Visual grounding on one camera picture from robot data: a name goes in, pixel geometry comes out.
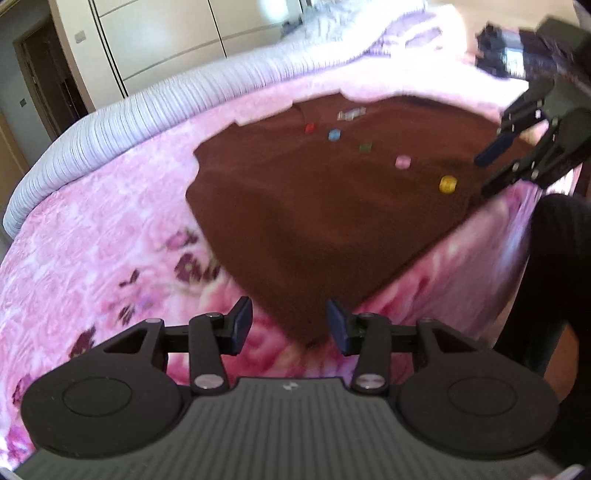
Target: brown cloth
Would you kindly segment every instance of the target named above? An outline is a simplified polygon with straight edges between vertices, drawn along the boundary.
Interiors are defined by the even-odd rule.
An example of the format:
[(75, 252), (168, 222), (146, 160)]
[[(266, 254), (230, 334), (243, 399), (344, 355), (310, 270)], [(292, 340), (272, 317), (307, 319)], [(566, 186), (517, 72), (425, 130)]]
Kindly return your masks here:
[[(364, 115), (337, 120), (361, 107)], [(329, 141), (332, 129), (338, 141)], [(187, 201), (228, 273), (287, 335), (308, 343), (328, 332), (327, 299), (352, 309), (399, 276), (482, 203), (493, 172), (530, 151), (517, 140), (477, 168), (473, 158), (496, 129), (422, 98), (325, 96), (205, 141)], [(399, 155), (411, 157), (410, 168), (395, 166)], [(443, 176), (457, 179), (454, 193), (439, 190)]]

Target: floral pattern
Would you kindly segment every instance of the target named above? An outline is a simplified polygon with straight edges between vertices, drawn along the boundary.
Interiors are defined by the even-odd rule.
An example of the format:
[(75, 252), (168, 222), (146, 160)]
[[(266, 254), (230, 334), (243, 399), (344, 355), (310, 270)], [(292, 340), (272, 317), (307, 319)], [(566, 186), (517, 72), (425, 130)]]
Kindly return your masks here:
[[(0, 466), (14, 468), (33, 451), (19, 407), (36, 378), (145, 318), (185, 325), (200, 313), (229, 311), (245, 294), (219, 265), (184, 197), (199, 170), (193, 151), (201, 141), (232, 122), (336, 90), (367, 101), (412, 90), (498, 120), (527, 86), (438, 58), (365, 58), (262, 89), (157, 135), (38, 205), (0, 267)], [(572, 183), (571, 175), (558, 190)], [(532, 186), (514, 185), (359, 310), (403, 325), (435, 317), (479, 335), (516, 285), (538, 197)], [(393, 356), (395, 381), (412, 372), (407, 357)], [(232, 381), (347, 380), (356, 359), (331, 342), (292, 343), (255, 301), (242, 353), (223, 361)], [(186, 383), (188, 371), (186, 355), (170, 355), (175, 381)]]

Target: light switch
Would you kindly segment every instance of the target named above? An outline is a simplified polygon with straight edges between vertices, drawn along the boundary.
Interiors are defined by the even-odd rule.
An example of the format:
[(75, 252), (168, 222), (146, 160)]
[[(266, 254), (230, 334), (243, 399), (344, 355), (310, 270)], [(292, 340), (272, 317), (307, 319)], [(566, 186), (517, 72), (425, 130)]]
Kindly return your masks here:
[(79, 31), (76, 35), (74, 35), (74, 40), (76, 40), (76, 43), (84, 42), (86, 40), (86, 33), (84, 30)]

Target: bed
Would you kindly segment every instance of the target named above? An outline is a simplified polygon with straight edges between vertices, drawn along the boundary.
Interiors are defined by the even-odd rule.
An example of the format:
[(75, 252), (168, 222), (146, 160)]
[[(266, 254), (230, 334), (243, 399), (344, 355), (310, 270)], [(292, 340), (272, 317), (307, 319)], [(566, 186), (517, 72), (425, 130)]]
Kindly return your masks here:
[[(217, 263), (185, 200), (200, 142), (233, 121), (330, 92), (357, 100), (412, 93), (498, 121), (527, 88), (456, 55), (453, 8), (439, 11), (445, 42), (393, 48), (387, 56), (364, 52), (393, 20), (421, 11), (422, 1), (351, 0), (341, 8), (348, 20), (336, 27), (329, 9), (278, 46), (188, 72), (91, 115), (21, 182), (4, 219), (15, 240), (0, 267), (0, 466), (15, 468), (34, 449), (19, 406), (36, 378), (145, 318), (183, 325), (228, 311), (244, 294)], [(263, 73), (269, 59), (281, 61)], [(576, 178), (571, 172), (552, 190), (570, 193)], [(528, 220), (541, 195), (526, 183), (507, 189), (358, 311), (401, 325), (437, 318), (478, 338), (519, 281)], [(232, 380), (350, 378), (355, 358), (331, 342), (290, 341), (254, 300), (243, 352), (224, 359)], [(392, 362), (395, 381), (412, 372), (405, 356)], [(168, 374), (182, 383), (187, 372), (186, 356), (172, 355)]]

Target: white cabinet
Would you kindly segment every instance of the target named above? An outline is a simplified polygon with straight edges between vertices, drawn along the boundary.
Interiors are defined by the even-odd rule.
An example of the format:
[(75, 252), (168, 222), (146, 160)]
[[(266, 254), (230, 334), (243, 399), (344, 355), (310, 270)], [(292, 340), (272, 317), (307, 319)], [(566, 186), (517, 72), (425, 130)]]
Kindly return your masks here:
[(300, 0), (210, 0), (210, 4), (222, 41), (301, 14)]
[(135, 1), (137, 0), (95, 0), (95, 7), (99, 17), (102, 17), (116, 8), (121, 8)]
[(102, 106), (197, 66), (276, 43), (281, 24), (301, 14), (304, 0), (56, 1), (61, 16), (62, 5), (71, 10), (67, 42), (85, 67), (80, 70), (90, 96)]
[(125, 89), (127, 93), (133, 95), (135, 92), (139, 92), (162, 79), (224, 57), (222, 43), (218, 40), (211, 45), (188, 51), (137, 75), (133, 75), (124, 81)]
[(219, 41), (207, 0), (137, 0), (100, 22), (123, 81)]
[(272, 45), (281, 39), (281, 27), (271, 27), (237, 35), (223, 41), (226, 55), (235, 55), (264, 45)]

